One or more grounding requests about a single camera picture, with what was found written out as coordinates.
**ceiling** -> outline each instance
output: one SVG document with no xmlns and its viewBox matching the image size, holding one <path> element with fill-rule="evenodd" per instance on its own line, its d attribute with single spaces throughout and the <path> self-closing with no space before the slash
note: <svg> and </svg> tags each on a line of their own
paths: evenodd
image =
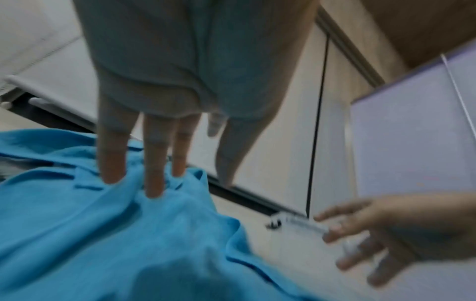
<svg viewBox="0 0 476 301">
<path fill-rule="evenodd" d="M 409 67 L 476 38 L 476 0 L 361 0 Z"/>
</svg>

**blue fabric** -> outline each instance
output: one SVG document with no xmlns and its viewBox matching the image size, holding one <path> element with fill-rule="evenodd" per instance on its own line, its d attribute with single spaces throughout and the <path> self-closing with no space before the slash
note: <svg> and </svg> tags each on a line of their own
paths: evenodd
<svg viewBox="0 0 476 301">
<path fill-rule="evenodd" d="M 142 144 L 127 175 L 101 182 L 95 136 L 0 133 L 0 156 L 44 161 L 0 184 L 0 300 L 318 300 L 254 256 L 238 220 L 215 210 L 206 174 L 166 170 L 142 189 Z"/>
</svg>

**white cord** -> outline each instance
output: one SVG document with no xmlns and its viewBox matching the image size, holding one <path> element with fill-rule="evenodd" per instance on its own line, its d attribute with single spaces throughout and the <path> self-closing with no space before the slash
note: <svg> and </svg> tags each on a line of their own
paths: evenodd
<svg viewBox="0 0 476 301">
<path fill-rule="evenodd" d="M 463 107 L 463 111 L 465 111 L 466 120 L 470 124 L 471 132 L 473 132 L 473 138 L 476 141 L 475 125 L 473 124 L 473 121 L 471 120 L 470 114 L 468 113 L 468 109 L 466 109 L 466 104 L 463 101 L 463 97 L 461 96 L 460 89 L 458 89 L 458 85 L 456 84 L 456 80 L 453 77 L 453 74 L 451 73 L 450 67 L 448 65 L 448 60 L 446 59 L 446 56 L 444 54 L 441 54 L 441 59 L 442 59 L 443 63 L 445 64 L 446 71 L 448 72 L 448 75 L 450 76 L 451 81 L 453 82 L 453 87 L 455 88 L 456 94 L 458 95 L 458 99 L 460 100 L 461 107 Z"/>
</svg>

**hand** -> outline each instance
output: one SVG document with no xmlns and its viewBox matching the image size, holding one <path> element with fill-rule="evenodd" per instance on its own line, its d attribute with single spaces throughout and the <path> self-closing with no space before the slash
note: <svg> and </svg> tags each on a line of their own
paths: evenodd
<svg viewBox="0 0 476 301">
<path fill-rule="evenodd" d="M 335 206 L 316 221 L 346 215 L 323 237 L 327 243 L 369 230 L 353 252 L 337 261 L 348 270 L 377 253 L 388 254 L 368 277 L 372 286 L 387 284 L 409 265 L 426 260 L 476 257 L 476 194 L 442 193 L 386 196 Z"/>
<path fill-rule="evenodd" d="M 185 171 L 203 112 L 208 135 L 226 124 L 216 156 L 223 185 L 277 114 L 314 24 L 318 0 L 75 0 L 99 79 L 98 165 L 125 174 L 129 134 L 144 114 L 145 188 Z"/>
</svg>

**garment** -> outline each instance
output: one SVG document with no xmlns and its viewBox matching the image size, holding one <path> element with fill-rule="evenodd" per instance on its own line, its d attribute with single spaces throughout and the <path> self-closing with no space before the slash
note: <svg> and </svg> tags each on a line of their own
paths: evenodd
<svg viewBox="0 0 476 301">
<path fill-rule="evenodd" d="M 127 175 L 98 177 L 95 136 L 0 133 L 0 156 L 44 162 L 0 184 L 0 300 L 320 300 L 254 256 L 239 221 L 218 214 L 206 174 L 166 170 L 145 197 L 142 146 Z"/>
</svg>

